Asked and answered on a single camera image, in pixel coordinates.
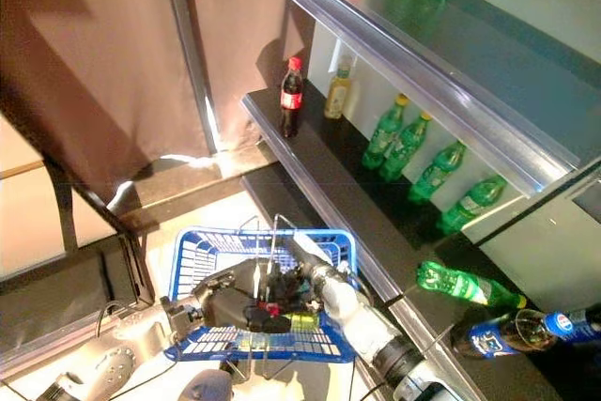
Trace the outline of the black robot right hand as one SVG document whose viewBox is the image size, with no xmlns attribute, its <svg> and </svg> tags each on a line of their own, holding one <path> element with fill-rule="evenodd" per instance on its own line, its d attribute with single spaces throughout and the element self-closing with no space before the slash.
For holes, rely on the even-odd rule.
<svg viewBox="0 0 601 401">
<path fill-rule="evenodd" d="M 315 313 L 323 308 L 302 270 L 302 265 L 296 265 L 275 278 L 273 298 L 283 313 Z"/>
</svg>

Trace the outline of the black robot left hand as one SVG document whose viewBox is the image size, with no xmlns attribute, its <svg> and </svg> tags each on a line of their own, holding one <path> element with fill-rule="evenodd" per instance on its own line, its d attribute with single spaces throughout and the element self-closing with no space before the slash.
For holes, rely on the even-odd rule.
<svg viewBox="0 0 601 401">
<path fill-rule="evenodd" d="M 191 292 L 208 327 L 234 326 L 248 332 L 287 333 L 291 320 L 266 303 L 282 286 L 280 265 L 250 258 L 202 280 Z"/>
</svg>

